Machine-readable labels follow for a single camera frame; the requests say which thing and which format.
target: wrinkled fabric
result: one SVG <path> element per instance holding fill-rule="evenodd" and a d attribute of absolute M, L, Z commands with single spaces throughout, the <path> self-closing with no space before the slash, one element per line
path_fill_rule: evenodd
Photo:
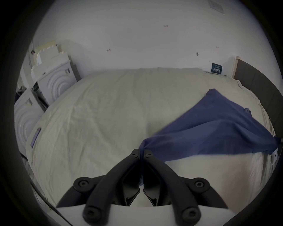
<path fill-rule="evenodd" d="M 143 140 L 140 153 L 149 149 L 162 161 L 192 155 L 271 154 L 279 139 L 256 121 L 249 109 L 222 96 L 216 89 L 155 136 Z"/>

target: electrical cable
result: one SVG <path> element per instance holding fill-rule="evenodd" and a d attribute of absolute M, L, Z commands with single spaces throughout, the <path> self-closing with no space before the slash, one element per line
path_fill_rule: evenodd
<path fill-rule="evenodd" d="M 39 197 L 55 212 L 57 213 L 60 217 L 62 217 L 69 225 L 73 226 L 54 206 L 50 204 L 50 202 L 47 201 L 45 197 L 41 194 L 41 192 L 37 189 L 33 181 L 30 179 L 30 184 L 33 187 L 33 189 L 36 191 L 36 193 L 39 195 Z"/>

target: black plastic part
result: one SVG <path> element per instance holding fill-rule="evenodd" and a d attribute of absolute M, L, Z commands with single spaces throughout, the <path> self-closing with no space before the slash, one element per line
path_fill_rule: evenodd
<path fill-rule="evenodd" d="M 144 193 L 152 204 L 172 203 L 178 225 L 195 225 L 201 213 L 196 199 L 182 179 L 150 150 L 144 150 L 143 164 Z"/>
<path fill-rule="evenodd" d="M 228 209 L 224 200 L 213 189 L 213 187 L 210 186 L 209 182 L 206 179 L 200 177 L 194 179 L 188 179 L 185 177 L 180 178 L 191 190 L 199 205 Z"/>
<path fill-rule="evenodd" d="M 91 192 L 103 177 L 104 175 L 95 178 L 80 177 L 76 179 L 73 186 L 60 199 L 56 208 L 86 204 Z"/>
<path fill-rule="evenodd" d="M 140 192 L 140 150 L 114 166 L 90 194 L 83 218 L 90 225 L 106 225 L 111 204 L 129 206 Z"/>

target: dark blue label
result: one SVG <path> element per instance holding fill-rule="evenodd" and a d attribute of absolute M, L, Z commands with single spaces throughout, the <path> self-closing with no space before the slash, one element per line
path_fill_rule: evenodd
<path fill-rule="evenodd" d="M 212 73 L 217 73 L 217 74 L 221 75 L 222 66 L 219 65 L 219 64 L 212 63 L 211 72 Z"/>

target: mattress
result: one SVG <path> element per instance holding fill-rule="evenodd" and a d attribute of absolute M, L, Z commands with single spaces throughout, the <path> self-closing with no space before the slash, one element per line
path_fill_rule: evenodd
<path fill-rule="evenodd" d="M 47 109 L 26 144 L 30 167 L 49 202 L 55 206 L 78 177 L 106 174 L 212 88 L 249 108 L 253 118 L 274 134 L 251 91 L 237 80 L 198 68 L 107 71 L 76 83 Z M 238 213 L 264 187 L 275 161 L 272 155 L 255 153 L 199 155 L 166 164 L 179 176 L 207 179 Z M 151 204 L 141 192 L 132 206 Z"/>

